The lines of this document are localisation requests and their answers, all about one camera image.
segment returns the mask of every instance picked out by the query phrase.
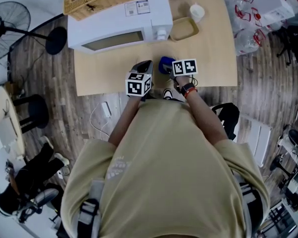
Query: white cup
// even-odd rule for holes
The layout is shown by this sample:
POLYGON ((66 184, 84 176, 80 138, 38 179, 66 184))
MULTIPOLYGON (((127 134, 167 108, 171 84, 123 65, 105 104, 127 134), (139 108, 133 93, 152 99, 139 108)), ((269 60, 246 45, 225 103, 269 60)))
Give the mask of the white cup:
POLYGON ((204 9, 198 4, 194 4, 190 7, 190 17, 194 20, 195 23, 200 22, 204 14, 204 9))

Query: white cable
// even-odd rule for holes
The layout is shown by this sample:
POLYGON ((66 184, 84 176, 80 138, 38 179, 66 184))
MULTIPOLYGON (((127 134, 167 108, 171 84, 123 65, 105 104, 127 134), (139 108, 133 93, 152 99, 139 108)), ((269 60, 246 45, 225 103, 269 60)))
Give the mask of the white cable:
POLYGON ((96 128, 96 127, 92 124, 92 122, 91 122, 91 116, 93 115, 93 113, 94 113, 95 110, 97 109, 98 105, 99 105, 99 102, 97 103, 96 107, 94 108, 94 110, 93 110, 93 111, 91 112, 91 114, 90 114, 90 117, 89 117, 89 123, 90 123, 90 125, 91 125, 94 129, 96 129, 96 130, 99 131, 100 139, 103 140, 102 137, 101 137, 101 134, 102 134, 102 133, 104 133, 106 136, 109 137, 109 135, 108 135, 106 132, 103 131, 103 128, 109 123, 110 118, 108 119, 107 123, 105 123, 105 125, 103 125, 103 127, 102 127, 101 129, 96 128))

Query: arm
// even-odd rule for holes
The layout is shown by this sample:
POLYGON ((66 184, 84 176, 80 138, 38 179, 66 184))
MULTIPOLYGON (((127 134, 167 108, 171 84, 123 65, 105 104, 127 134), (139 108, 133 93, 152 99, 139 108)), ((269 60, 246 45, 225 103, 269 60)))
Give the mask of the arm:
MULTIPOLYGON (((181 88, 189 83, 189 78, 180 76, 176 78, 176 81, 181 88)), ((192 110, 195 120, 197 121, 199 129, 212 145, 215 145, 221 140, 227 139, 227 135, 221 121, 196 91, 192 91, 188 94, 187 102, 192 110)))
POLYGON ((113 132, 110 134, 108 139, 109 143, 112 143, 116 147, 119 145, 120 141, 123 139, 124 135, 127 132, 129 125, 134 119, 138 106, 140 103, 141 97, 131 96, 122 115, 120 116, 113 132))
POLYGON ((9 172, 9 181, 10 181, 11 187, 14 189, 15 193, 20 195, 20 192, 18 190, 18 186, 16 185, 13 173, 14 173, 14 170, 11 169, 10 172, 9 172))

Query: wooden table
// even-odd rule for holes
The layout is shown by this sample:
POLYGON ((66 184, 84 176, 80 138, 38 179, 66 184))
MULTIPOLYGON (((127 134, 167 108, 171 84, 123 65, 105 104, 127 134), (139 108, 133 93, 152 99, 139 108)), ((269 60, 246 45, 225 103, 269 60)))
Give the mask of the wooden table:
POLYGON ((0 120, 4 118, 4 110, 7 111, 7 116, 10 117, 17 135, 16 141, 10 146, 9 153, 11 154, 11 159, 23 159, 25 147, 19 118, 9 94, 3 87, 0 86, 0 120))
POLYGON ((232 29, 224 0, 170 0, 173 19, 187 16, 194 3, 206 14, 198 23, 200 32, 191 38, 133 45, 98 54, 74 51, 78 96, 125 91, 126 73, 133 65, 153 60, 155 88, 172 87, 168 76, 157 71, 162 56, 196 58, 198 86, 236 86, 237 67, 232 29))

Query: sneaker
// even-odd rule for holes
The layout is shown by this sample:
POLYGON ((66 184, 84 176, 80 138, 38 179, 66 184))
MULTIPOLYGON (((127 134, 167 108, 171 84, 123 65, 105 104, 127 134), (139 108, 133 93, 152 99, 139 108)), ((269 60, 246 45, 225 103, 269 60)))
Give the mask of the sneaker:
POLYGON ((64 164, 64 167, 66 167, 70 164, 70 161, 67 158, 65 158, 64 156, 62 156, 60 153, 55 153, 54 157, 59 159, 60 161, 62 161, 64 164))
POLYGON ((39 142, 40 144, 43 146, 44 144, 48 143, 49 146, 54 149, 54 146, 52 145, 51 141, 49 140, 49 138, 47 136, 42 136, 39 138, 39 142))
POLYGON ((172 95, 172 92, 171 92, 170 89, 165 89, 165 90, 163 91, 163 98, 164 98, 165 100, 171 100, 171 99, 173 99, 173 95, 172 95))

